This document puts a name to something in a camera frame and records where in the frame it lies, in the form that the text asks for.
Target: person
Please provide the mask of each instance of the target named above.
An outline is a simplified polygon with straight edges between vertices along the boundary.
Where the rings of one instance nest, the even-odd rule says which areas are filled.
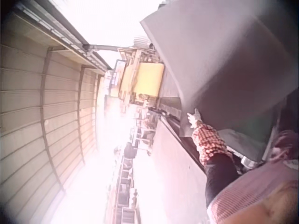
[[[211,223],[298,222],[298,134],[282,131],[275,155],[242,176],[223,139],[197,109],[188,114],[192,139],[206,173],[206,206]]]

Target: hand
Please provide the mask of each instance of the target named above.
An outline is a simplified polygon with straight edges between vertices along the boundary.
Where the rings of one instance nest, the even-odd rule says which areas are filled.
[[[187,113],[188,115],[188,120],[191,124],[191,128],[196,128],[197,127],[197,121],[201,121],[201,115],[199,113],[199,111],[197,109],[194,110],[194,114],[190,114],[190,113]]]

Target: wall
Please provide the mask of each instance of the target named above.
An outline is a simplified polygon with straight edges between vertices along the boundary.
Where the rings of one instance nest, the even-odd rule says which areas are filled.
[[[98,75],[48,47],[1,32],[1,204],[20,223],[47,223],[97,148]]]

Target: red checkered shirt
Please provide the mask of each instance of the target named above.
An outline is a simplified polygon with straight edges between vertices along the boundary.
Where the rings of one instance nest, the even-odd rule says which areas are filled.
[[[217,131],[199,120],[197,121],[197,127],[193,131],[192,139],[199,151],[199,161],[203,166],[206,166],[206,162],[217,153],[225,154],[231,159],[233,158]]]

